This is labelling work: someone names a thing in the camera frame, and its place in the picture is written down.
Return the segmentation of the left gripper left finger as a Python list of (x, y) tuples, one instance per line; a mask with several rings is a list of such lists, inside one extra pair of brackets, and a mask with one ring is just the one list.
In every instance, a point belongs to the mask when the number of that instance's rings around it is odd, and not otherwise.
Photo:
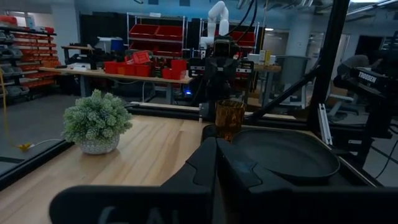
[(52, 223), (211, 223), (217, 143), (205, 140), (160, 186), (77, 185), (51, 201)]

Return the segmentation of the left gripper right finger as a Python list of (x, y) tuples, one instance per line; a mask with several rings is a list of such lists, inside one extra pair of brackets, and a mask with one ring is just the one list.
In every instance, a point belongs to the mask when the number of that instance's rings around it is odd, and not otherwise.
[(216, 142), (232, 223), (397, 223), (395, 187), (297, 186)]

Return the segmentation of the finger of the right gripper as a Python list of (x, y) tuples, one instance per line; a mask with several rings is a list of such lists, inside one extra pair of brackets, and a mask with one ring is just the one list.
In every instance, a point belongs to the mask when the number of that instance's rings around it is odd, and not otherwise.
[(221, 85), (221, 99), (222, 100), (228, 100), (230, 99), (230, 94), (231, 94), (231, 86), (228, 81), (223, 82)]
[(221, 98), (221, 83), (213, 82), (211, 84), (211, 98), (213, 100), (219, 100)]

